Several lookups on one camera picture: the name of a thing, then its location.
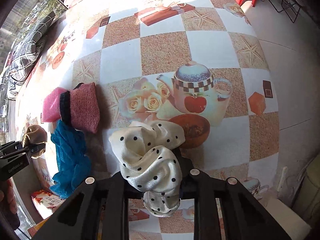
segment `window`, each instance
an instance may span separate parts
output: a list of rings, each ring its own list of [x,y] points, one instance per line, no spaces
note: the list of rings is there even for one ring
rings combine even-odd
[[[66,7],[58,0],[18,0],[0,28],[0,72],[9,52],[51,11],[59,17]]]

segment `gray plaid pillow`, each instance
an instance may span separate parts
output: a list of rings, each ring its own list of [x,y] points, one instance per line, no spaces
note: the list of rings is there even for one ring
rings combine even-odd
[[[22,42],[21,47],[16,52],[9,70],[6,73],[6,80],[9,81],[7,96],[11,100],[15,100],[20,86],[31,72],[40,52],[42,51],[46,36],[43,36],[49,29],[55,13],[52,11],[44,17],[33,30],[28,34]]]

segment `beige cloth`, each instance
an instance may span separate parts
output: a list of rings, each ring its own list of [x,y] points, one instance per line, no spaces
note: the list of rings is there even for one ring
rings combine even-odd
[[[172,149],[185,141],[181,126],[168,121],[132,122],[109,137],[124,179],[145,192],[151,214],[170,217],[180,205],[180,165]]]
[[[39,144],[47,142],[47,132],[37,124],[30,125],[22,137],[22,147],[29,144]],[[31,155],[31,158],[37,159],[45,152],[45,148]]]

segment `pink sponge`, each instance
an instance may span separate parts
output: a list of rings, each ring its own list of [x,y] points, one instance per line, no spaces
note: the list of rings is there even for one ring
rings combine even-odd
[[[55,122],[60,119],[60,94],[66,92],[64,88],[55,88],[43,101],[42,121]]]

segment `table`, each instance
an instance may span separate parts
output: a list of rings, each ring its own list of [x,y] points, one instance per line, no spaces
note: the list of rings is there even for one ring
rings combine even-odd
[[[235,0],[83,0],[50,28],[36,67],[17,96],[17,139],[41,124],[56,87],[95,82],[97,134],[85,133],[93,175],[119,171],[108,137],[133,120],[180,124],[181,149],[210,176],[237,177],[261,199],[273,187],[279,149],[276,92],[249,20]],[[35,161],[46,186],[57,172],[55,147]],[[142,201],[133,203],[147,211]],[[193,201],[171,218],[130,222],[133,239],[192,238]]]

